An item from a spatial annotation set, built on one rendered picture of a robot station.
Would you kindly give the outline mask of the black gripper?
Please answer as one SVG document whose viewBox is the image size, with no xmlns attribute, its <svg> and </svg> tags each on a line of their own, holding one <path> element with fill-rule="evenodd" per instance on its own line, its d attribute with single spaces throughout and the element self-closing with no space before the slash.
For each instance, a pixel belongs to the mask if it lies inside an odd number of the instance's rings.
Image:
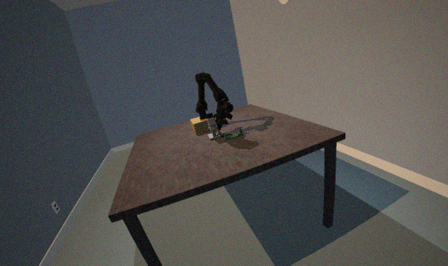
<svg viewBox="0 0 448 266">
<path fill-rule="evenodd" d="M 224 118 L 224 113 L 225 111 L 223 110 L 216 110 L 216 114 L 213 115 L 214 118 L 216 117 L 215 121 L 219 131 L 223 124 L 228 124 L 228 121 Z"/>
</svg>

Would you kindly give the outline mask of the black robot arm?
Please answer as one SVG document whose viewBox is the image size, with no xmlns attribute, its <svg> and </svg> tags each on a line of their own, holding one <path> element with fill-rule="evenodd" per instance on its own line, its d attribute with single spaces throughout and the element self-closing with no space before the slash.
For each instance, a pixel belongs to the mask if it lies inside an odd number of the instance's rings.
<svg viewBox="0 0 448 266">
<path fill-rule="evenodd" d="M 217 110 L 226 111 L 224 113 L 224 118 L 232 119 L 232 115 L 230 114 L 230 112 L 232 112 L 233 110 L 233 105 L 230 102 L 228 102 L 229 101 L 228 96 L 225 94 L 225 92 L 221 88 L 218 88 L 218 86 L 214 83 L 214 81 L 211 78 L 211 75 L 204 72 L 196 74 L 196 82 L 198 84 L 198 97 L 199 97 L 199 100 L 196 104 L 196 113 L 199 113 L 200 119 L 206 119 L 205 111 L 208 109 L 207 103 L 204 100 L 205 82 L 213 92 L 214 99 L 217 102 Z"/>
</svg>

